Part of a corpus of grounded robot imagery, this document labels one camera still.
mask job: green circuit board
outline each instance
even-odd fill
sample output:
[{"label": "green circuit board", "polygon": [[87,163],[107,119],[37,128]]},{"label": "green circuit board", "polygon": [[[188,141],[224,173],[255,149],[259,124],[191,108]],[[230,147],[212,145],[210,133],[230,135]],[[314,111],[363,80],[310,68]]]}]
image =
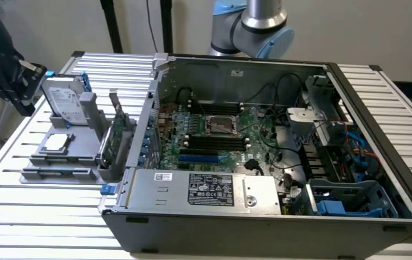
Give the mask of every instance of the green circuit board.
[{"label": "green circuit board", "polygon": [[[259,118],[258,111],[260,108],[247,107],[242,113],[236,116],[224,115],[204,115],[192,114],[182,106],[170,110],[168,113],[160,113],[160,129],[162,129],[162,158],[160,169],[178,170],[179,157],[182,156],[180,150],[186,149],[184,139],[186,135],[196,137],[234,137],[248,138],[248,144],[251,147],[246,151],[218,151],[219,163],[210,162],[192,162],[190,168],[184,170],[192,171],[214,171],[214,172],[240,172],[254,174],[248,171],[243,165],[244,163],[255,159],[260,165],[266,165],[266,154],[275,153],[275,150],[266,146],[260,139],[260,128],[271,129],[272,122],[266,120],[267,117]],[[236,133],[227,133],[220,131],[219,128],[210,127],[210,133],[207,130],[210,121],[216,120],[220,122],[231,122],[235,118]],[[267,143],[276,145],[275,139],[267,139]]]}]

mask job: sticker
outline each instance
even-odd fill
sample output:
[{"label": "sticker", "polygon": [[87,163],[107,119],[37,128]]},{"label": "sticker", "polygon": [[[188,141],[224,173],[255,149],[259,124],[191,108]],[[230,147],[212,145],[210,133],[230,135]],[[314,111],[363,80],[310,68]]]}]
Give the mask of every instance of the sticker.
[{"label": "sticker", "polygon": [[231,76],[234,77],[243,77],[244,71],[243,70],[232,70]]},{"label": "sticker", "polygon": [[73,125],[88,124],[84,110],[79,103],[76,92],[68,88],[49,88],[51,101],[57,108],[57,112],[64,120]]},{"label": "sticker", "polygon": [[155,180],[172,180],[172,173],[158,172],[155,173]]},{"label": "sticker", "polygon": [[188,203],[200,206],[234,207],[232,175],[191,174]]}]

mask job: white wall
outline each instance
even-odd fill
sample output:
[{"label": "white wall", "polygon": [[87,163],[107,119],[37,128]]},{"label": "white wall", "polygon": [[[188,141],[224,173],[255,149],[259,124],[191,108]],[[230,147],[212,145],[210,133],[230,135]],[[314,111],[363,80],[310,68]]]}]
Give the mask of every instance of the white wall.
[{"label": "white wall", "polygon": [[[150,0],[162,46],[158,0]],[[412,0],[283,0],[296,30],[286,59],[379,64],[398,80],[412,80]],[[122,1],[134,53],[154,50],[144,0]],[[210,48],[214,0],[174,0],[175,52]]]},{"label": "white wall", "polygon": [[60,70],[75,50],[112,52],[99,0],[12,0],[1,19],[27,60]]}]

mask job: black pole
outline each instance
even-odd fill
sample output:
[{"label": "black pole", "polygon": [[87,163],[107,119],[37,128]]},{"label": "black pole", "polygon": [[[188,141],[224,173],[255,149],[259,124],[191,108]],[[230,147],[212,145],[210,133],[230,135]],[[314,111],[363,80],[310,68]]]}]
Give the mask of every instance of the black pole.
[{"label": "black pole", "polygon": [[160,0],[164,52],[174,53],[172,0]]},{"label": "black pole", "polygon": [[111,44],[114,46],[114,52],[123,53],[123,44],[122,44],[122,37],[119,35],[114,0],[100,0],[100,3],[102,3],[102,8],[104,9],[104,13],[106,13],[110,39],[111,39]]}]

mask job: power supply label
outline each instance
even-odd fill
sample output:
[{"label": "power supply label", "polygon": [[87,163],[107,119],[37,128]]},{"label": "power supply label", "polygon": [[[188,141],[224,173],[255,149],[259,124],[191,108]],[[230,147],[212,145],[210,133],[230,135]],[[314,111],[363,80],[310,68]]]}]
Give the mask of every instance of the power supply label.
[{"label": "power supply label", "polygon": [[188,181],[188,203],[234,207],[232,175],[192,173]]}]

